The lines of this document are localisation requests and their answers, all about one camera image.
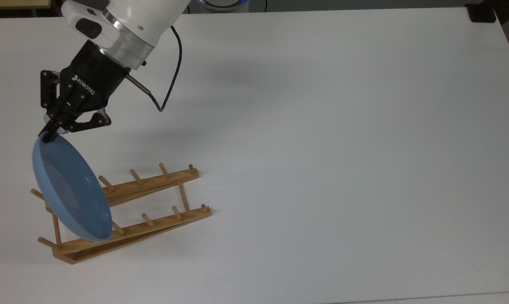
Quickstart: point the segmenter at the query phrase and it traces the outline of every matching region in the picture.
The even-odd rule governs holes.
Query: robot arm
[[[104,11],[68,0],[62,13],[88,41],[71,65],[60,73],[41,72],[41,107],[46,109],[45,142],[58,133],[110,125],[104,108],[108,98],[145,64],[162,33],[179,18],[189,0],[112,0]],[[57,86],[60,95],[57,97]],[[88,122],[76,122],[96,111]]]

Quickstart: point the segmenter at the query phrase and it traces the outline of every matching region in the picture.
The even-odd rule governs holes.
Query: blue plate
[[[42,133],[33,146],[33,172],[46,202],[75,235],[105,241],[112,234],[108,201],[93,171],[65,138],[45,144]]]

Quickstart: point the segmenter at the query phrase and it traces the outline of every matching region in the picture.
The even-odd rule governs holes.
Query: white table
[[[125,81],[67,135],[113,183],[198,167],[214,215],[71,266],[37,237],[39,72],[84,43],[0,20],[0,303],[330,303],[509,292],[509,46],[464,8],[181,16],[163,113]],[[134,71],[159,99],[166,33]],[[170,215],[174,190],[115,207]]]

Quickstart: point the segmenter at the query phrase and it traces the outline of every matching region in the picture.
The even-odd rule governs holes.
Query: black object
[[[48,131],[44,142],[54,141],[59,128],[77,132],[110,125],[111,120],[104,108],[129,71],[129,68],[121,67],[101,54],[90,41],[84,44],[71,65],[59,75],[53,71],[41,71],[41,107],[46,109],[46,115],[50,118],[41,131]],[[90,121],[76,122],[82,113],[95,110],[98,112]]]
[[[480,4],[465,4],[468,10],[470,21],[476,23],[494,23],[496,21],[496,14],[494,13],[494,6],[496,0],[485,0]]]
[[[170,29],[172,29],[172,32],[176,36],[176,39],[178,41],[178,47],[179,47],[179,57],[178,57],[178,64],[176,65],[176,72],[174,73],[174,77],[172,77],[172,82],[170,83],[170,87],[168,88],[168,93],[166,93],[166,97],[164,98],[164,101],[162,102],[162,106],[159,106],[157,100],[154,98],[152,93],[148,94],[148,96],[150,96],[150,98],[152,99],[152,102],[156,106],[157,110],[159,110],[159,112],[162,112],[164,110],[164,106],[166,106],[166,102],[168,102],[168,98],[170,97],[170,93],[172,92],[172,88],[174,87],[174,83],[176,83],[176,78],[178,77],[179,67],[181,67],[181,57],[183,56],[183,47],[181,46],[181,39],[179,38],[179,34],[173,25],[170,27]]]
[[[99,36],[100,32],[103,30],[103,27],[101,27],[100,24],[86,18],[78,20],[75,27],[78,31],[90,39],[97,38],[97,36]]]

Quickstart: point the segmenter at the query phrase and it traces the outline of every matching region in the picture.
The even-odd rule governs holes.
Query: robotiq logo text
[[[72,78],[72,80],[78,82],[81,86],[83,86],[88,92],[90,92],[92,95],[95,95],[95,91],[92,90],[89,85],[85,84],[84,81],[82,81],[81,79],[79,79],[79,76],[78,75],[75,75],[75,77]]]

